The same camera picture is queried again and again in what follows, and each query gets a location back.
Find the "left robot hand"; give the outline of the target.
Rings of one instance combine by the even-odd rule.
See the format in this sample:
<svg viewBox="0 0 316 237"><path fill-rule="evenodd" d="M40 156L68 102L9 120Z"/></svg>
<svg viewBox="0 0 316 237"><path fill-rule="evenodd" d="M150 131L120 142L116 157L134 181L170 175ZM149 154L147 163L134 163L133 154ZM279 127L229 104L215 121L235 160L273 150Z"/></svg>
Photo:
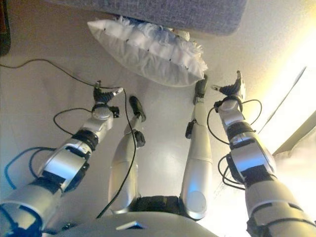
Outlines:
<svg viewBox="0 0 316 237"><path fill-rule="evenodd" d="M94 85L93 98L96 104L97 103L107 104L115 96L119 95L122 92L123 92L122 87L115 88L114 90L110 92L103 92L101 90L101 81L98 80Z"/></svg>

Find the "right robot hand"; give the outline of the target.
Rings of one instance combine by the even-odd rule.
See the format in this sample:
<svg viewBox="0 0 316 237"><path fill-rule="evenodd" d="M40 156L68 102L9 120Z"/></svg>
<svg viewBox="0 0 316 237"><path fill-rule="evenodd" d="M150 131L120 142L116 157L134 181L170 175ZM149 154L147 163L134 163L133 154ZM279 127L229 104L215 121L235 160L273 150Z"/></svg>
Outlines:
<svg viewBox="0 0 316 237"><path fill-rule="evenodd" d="M246 88L245 83L241 74L241 71L237 71L237 79L234 84L226 85L226 86L218 86L213 84L211 89L218 91L226 96L237 96L242 101L246 96Z"/></svg>

